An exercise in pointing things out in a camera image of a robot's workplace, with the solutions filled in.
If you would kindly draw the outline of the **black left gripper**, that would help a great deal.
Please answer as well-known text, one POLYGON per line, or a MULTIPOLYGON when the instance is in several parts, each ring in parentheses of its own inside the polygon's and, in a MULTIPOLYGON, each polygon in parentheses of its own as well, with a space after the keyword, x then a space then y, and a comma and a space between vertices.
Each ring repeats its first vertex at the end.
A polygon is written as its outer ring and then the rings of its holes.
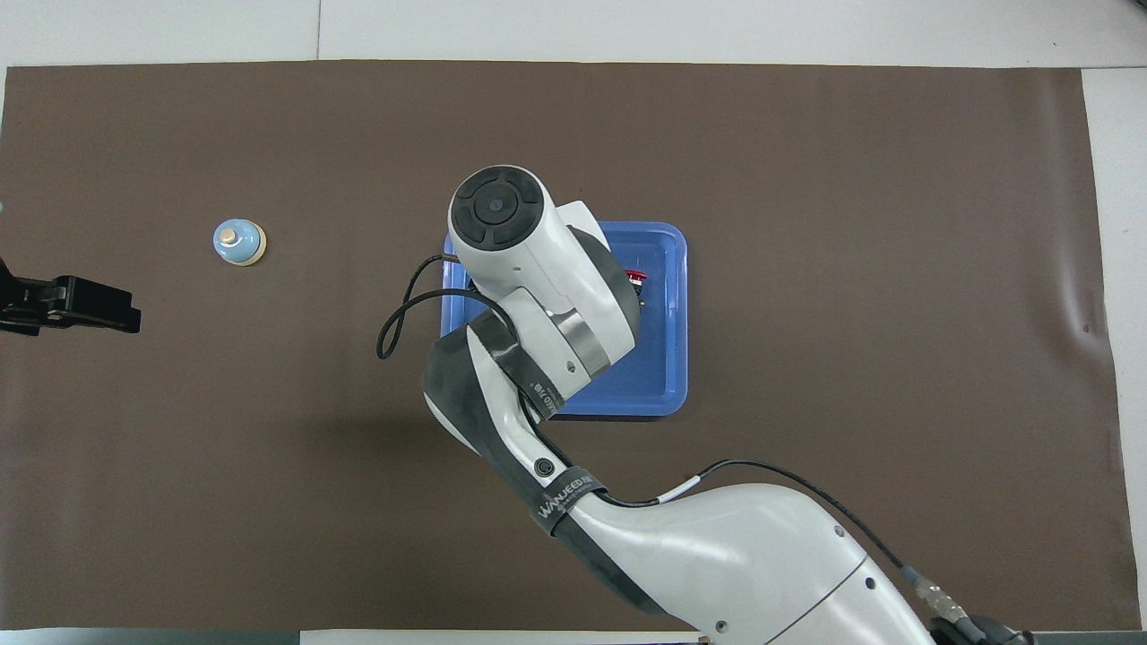
POLYGON ((60 275, 40 289, 44 322, 30 305, 29 283, 1 261, 1 331, 13 334, 40 334, 41 324, 50 328, 109 328, 135 334, 141 331, 141 311, 133 306, 133 294, 75 275, 60 275))

